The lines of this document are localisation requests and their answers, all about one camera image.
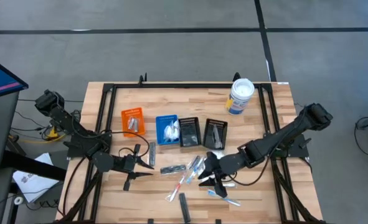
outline black mesh basket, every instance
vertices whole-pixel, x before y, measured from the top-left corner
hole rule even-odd
[[[201,131],[199,128],[199,119],[182,118],[179,121],[179,142],[181,147],[197,146],[202,144]]]
[[[213,128],[214,125],[217,127],[219,138],[222,147],[215,148]],[[228,122],[218,121],[214,119],[207,119],[206,126],[204,128],[203,146],[208,149],[223,150],[225,149],[225,140],[227,138]]]

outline plastic container lid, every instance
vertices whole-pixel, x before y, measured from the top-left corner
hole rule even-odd
[[[231,92],[239,100],[248,100],[254,93],[254,85],[247,78],[239,78],[232,85]]]

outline small metal part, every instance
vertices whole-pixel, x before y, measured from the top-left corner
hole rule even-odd
[[[160,173],[161,174],[175,174],[175,173],[182,172],[185,170],[186,170],[186,166],[183,164],[183,165],[160,168]]]
[[[135,118],[129,118],[128,120],[128,129],[132,130],[134,126]]]
[[[134,132],[137,133],[138,131],[138,118],[134,118]]]
[[[149,157],[148,157],[148,164],[151,167],[154,167],[154,165],[156,164],[156,143],[155,142],[151,142],[149,143]]]
[[[179,194],[179,203],[181,204],[182,216],[184,217],[184,223],[191,222],[191,216],[189,214],[188,204],[186,202],[185,193]]]
[[[214,147],[216,149],[220,149],[222,147],[222,143],[219,136],[219,130],[217,129],[217,126],[213,125],[213,138],[214,138]]]

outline wooden table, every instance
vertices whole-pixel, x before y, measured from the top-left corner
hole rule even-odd
[[[88,84],[81,120],[87,129],[95,129],[102,86],[102,82]],[[296,117],[290,86],[287,83],[272,83],[272,86],[280,125],[283,127]],[[265,130],[258,94],[255,93],[252,96],[243,115],[231,116],[224,108],[229,91],[229,89],[212,88],[118,89],[111,128],[113,131],[121,131],[120,111],[136,107],[143,109],[146,122],[144,137],[149,142],[156,142],[156,116],[165,114],[177,114],[179,118],[197,116],[202,136],[206,118],[219,119],[228,122],[224,153],[236,153],[237,146],[251,139],[262,138]],[[267,93],[265,93],[265,99],[270,126],[273,127]],[[103,128],[107,108],[108,105],[103,115]],[[141,152],[146,149],[145,143],[139,138],[125,138],[122,134],[115,134],[112,141],[111,153],[115,155],[122,147],[133,148],[136,143],[143,145]],[[159,170],[161,167],[174,164],[187,164],[195,155],[205,155],[206,148],[202,146],[180,148],[179,144],[157,145],[156,152],[154,171],[141,166],[135,167],[137,172],[152,172],[154,175],[132,180],[129,192],[123,191],[126,174],[110,171],[103,175],[97,223],[146,223],[149,218],[153,218],[155,223],[183,222],[178,197],[173,202],[165,200],[177,184],[181,174],[161,175]],[[78,161],[79,159],[72,159],[69,163],[59,203],[60,209],[62,209],[67,181]],[[288,163],[295,193],[311,214],[322,219],[309,167],[296,158],[288,159]],[[67,198],[67,209],[73,206],[82,193],[87,165],[88,162],[85,161],[73,178]],[[244,183],[253,181],[260,174],[262,167],[263,164],[260,164],[253,169],[240,170],[237,180]],[[249,187],[239,185],[236,189],[228,189],[229,197],[239,200],[241,207],[208,196],[206,189],[200,189],[196,182],[191,185],[183,184],[180,192],[186,195],[193,223],[215,223],[215,219],[221,219],[223,223],[280,223],[271,167],[267,167],[266,172],[255,185]],[[90,195],[87,202],[86,218],[90,216],[92,198],[93,196]],[[286,194],[284,198],[287,216],[291,218]]]

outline metal bracket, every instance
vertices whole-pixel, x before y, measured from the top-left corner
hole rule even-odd
[[[272,93],[272,85],[271,85],[271,83],[261,83],[261,86],[268,93]]]
[[[239,78],[240,78],[239,73],[235,73],[234,79],[232,81],[234,82],[234,81],[238,80]]]
[[[145,73],[145,78],[142,75],[140,75],[138,86],[142,87],[142,82],[147,82],[147,81],[148,81],[148,73]]]
[[[103,88],[102,88],[102,92],[108,92],[110,89],[113,88],[115,84],[114,83],[106,83],[106,84],[103,84]]]

